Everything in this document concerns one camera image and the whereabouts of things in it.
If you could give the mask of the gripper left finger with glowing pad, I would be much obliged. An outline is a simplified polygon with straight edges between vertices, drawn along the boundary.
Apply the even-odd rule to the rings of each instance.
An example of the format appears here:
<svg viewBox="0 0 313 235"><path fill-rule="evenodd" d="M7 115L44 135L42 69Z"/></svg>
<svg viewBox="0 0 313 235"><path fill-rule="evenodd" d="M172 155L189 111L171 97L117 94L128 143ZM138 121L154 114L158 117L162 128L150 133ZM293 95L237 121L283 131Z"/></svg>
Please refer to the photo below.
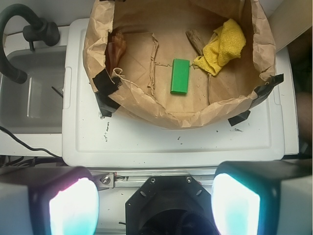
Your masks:
<svg viewBox="0 0 313 235"><path fill-rule="evenodd" d="M98 189L85 167L0 169L2 235L93 235L98 216Z"/></svg>

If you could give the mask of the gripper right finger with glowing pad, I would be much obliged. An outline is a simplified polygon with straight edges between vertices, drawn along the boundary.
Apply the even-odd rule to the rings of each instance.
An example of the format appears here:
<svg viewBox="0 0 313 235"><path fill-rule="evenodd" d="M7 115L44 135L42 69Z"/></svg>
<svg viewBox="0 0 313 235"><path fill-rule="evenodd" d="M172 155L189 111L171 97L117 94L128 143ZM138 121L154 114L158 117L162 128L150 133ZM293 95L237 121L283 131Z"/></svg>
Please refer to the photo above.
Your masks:
<svg viewBox="0 0 313 235"><path fill-rule="evenodd" d="M311 235L312 161L225 161L211 206L222 235Z"/></svg>

